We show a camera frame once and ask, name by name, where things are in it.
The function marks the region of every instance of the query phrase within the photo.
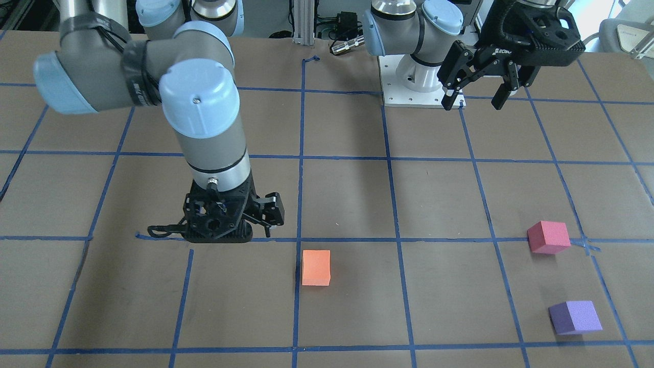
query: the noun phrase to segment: grid square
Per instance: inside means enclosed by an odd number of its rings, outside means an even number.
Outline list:
[[[115,151],[129,109],[62,115],[49,109],[29,145],[31,151]]]
[[[174,129],[161,107],[134,110],[122,152],[181,153]]]
[[[474,102],[464,114],[476,158],[552,159],[529,102],[507,101],[499,111]]]
[[[595,101],[597,97],[578,63],[567,67],[543,67],[529,87],[533,98]]]
[[[313,52],[320,56],[320,60],[306,65],[307,89],[381,91],[379,62],[376,56],[361,50],[335,58],[329,53],[331,43],[326,40],[315,40]]]
[[[627,161],[598,103],[535,104],[557,160]]]
[[[418,367],[506,368],[524,367],[520,349],[418,350]]]
[[[288,368],[291,358],[288,353],[177,354],[175,367]]]
[[[136,232],[147,234],[150,225],[177,223],[192,180],[182,157],[121,156],[94,238],[131,242]]]
[[[380,103],[369,94],[307,94],[304,154],[386,156]]]
[[[57,49],[59,32],[7,31],[0,42],[0,83],[34,83],[37,56]]]
[[[404,243],[416,344],[517,342],[491,243]]]
[[[52,346],[83,246],[83,242],[0,243],[1,349]]]
[[[300,289],[300,346],[408,344],[395,243],[303,243],[332,251],[329,286]]]
[[[632,346],[639,367],[654,367],[654,346]]]
[[[500,85],[504,83],[501,77],[483,77],[478,80],[476,80],[474,83],[470,83],[467,85],[464,90],[465,92],[463,93],[464,96],[483,96],[483,97],[493,97],[495,96],[495,92],[497,92],[497,89],[500,87]],[[524,88],[520,88],[518,92],[515,93],[511,98],[527,98],[527,93],[525,92]],[[488,106],[491,106],[491,100],[490,98],[488,100],[468,100],[467,101],[468,105],[470,104],[485,104]]]
[[[0,355],[0,367],[43,368],[48,361],[46,355]]]
[[[654,251],[651,244],[601,244],[597,255],[627,337],[654,340]]]
[[[478,166],[496,236],[524,238],[527,229],[546,220],[566,223],[568,234],[579,237],[553,164],[482,162]]]
[[[630,166],[561,165],[589,238],[654,238],[654,207]]]
[[[298,236],[298,167],[299,160],[287,158],[251,158],[252,177],[260,196],[278,192],[284,204],[284,226],[271,230],[273,238]],[[254,236],[266,236],[264,227],[252,225]]]
[[[241,120],[252,155],[298,155],[300,93],[239,91]]]
[[[501,243],[500,250],[526,342],[622,339],[593,260],[582,247],[543,255],[531,253],[526,242],[510,242]],[[603,330],[583,337],[556,335],[548,308],[566,301],[592,301]]]
[[[483,202],[469,162],[394,161],[404,238],[486,238]]]
[[[367,352],[300,352],[298,368],[397,368],[410,367],[409,350]]]
[[[43,107],[36,88],[0,86],[0,149],[23,149]]]
[[[167,354],[75,354],[57,355],[52,361],[52,368],[141,368],[168,366],[170,355]]]
[[[112,160],[26,155],[0,203],[0,234],[86,236]]]
[[[601,57],[586,53],[579,61],[602,101],[654,101],[654,83],[640,60],[609,52]]]
[[[406,107],[385,111],[393,157],[470,157],[457,111]]]
[[[632,367],[625,346],[559,346],[556,348],[529,348],[532,368],[552,367]]]
[[[197,247],[179,347],[293,345],[295,250],[292,243]]]
[[[304,160],[302,236],[394,238],[385,161]]]
[[[60,348],[170,348],[188,260],[186,244],[96,236]]]
[[[636,162],[654,162],[654,106],[607,105],[615,128]]]
[[[315,50],[288,39],[230,38],[239,87],[301,88],[302,59]]]

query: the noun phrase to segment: light blue joint cap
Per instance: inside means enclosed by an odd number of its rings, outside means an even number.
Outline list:
[[[230,51],[230,54],[232,55],[232,65],[235,64],[234,53],[232,52],[230,42],[227,41],[227,36],[225,36],[225,33],[223,33],[220,28],[208,22],[192,20],[191,22],[184,23],[180,28],[177,28],[173,38],[177,37],[177,35],[183,31],[200,31],[216,37]]]
[[[163,113],[172,127],[190,138],[225,132],[239,114],[241,100],[232,74],[210,59],[188,59],[159,81]]]
[[[239,12],[238,19],[236,20],[236,27],[234,27],[234,33],[232,36],[240,36],[243,34],[243,29],[245,27],[245,13],[243,13],[243,0],[238,0],[236,2],[236,10]]]
[[[39,93],[58,113],[97,113],[63,70],[54,51],[40,55],[34,62],[33,72]]]
[[[381,41],[379,26],[375,22],[370,9],[364,13],[364,39],[366,40],[366,49],[368,53],[374,56],[386,56],[384,43]]]
[[[429,22],[449,35],[454,36],[461,32],[463,13],[448,0],[425,0],[422,13]]]
[[[143,27],[157,26],[170,18],[180,4],[180,0],[137,0],[139,23]]]

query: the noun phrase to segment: cardboard surface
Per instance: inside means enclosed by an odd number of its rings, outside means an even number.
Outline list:
[[[44,110],[31,64],[58,38],[0,40],[0,366],[651,365],[654,83],[638,62],[588,54],[501,111],[497,78],[467,86],[463,111],[427,111],[382,106],[363,48],[230,39],[256,188],[281,193],[286,224],[197,245],[144,236],[181,218],[191,184],[160,107]],[[532,254],[543,219],[573,246]],[[302,249],[332,251],[329,287],[300,287]],[[566,300],[592,300],[604,330],[556,336],[547,308]]]

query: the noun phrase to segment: orange foam cube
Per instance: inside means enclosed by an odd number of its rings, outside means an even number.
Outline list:
[[[330,251],[302,251],[302,285],[328,286],[331,278]]]

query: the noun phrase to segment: robotic arm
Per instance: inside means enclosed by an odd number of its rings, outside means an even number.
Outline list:
[[[246,220],[263,225],[270,236],[270,229],[284,224],[284,207],[279,193],[260,198],[254,189],[234,57],[215,25],[238,31],[242,6],[231,1],[230,10],[229,1],[198,0],[192,13],[204,3],[226,4],[225,12],[203,12],[209,20],[184,23],[180,0],[139,0],[140,21],[151,39],[159,39],[132,41],[115,14],[94,11],[105,9],[102,0],[94,1],[95,9],[87,1],[62,1],[61,51],[39,56],[34,76],[48,105],[63,114],[161,103],[193,182],[182,220],[148,232],[179,233],[190,242],[248,242],[252,227]]]
[[[373,0],[364,18],[368,52],[404,55],[397,79],[416,92],[443,88],[450,110],[462,88],[486,75],[501,76],[492,104],[530,86],[541,66],[567,66],[585,51],[570,12],[560,0],[494,0],[479,41],[457,41],[463,15],[448,0]]]

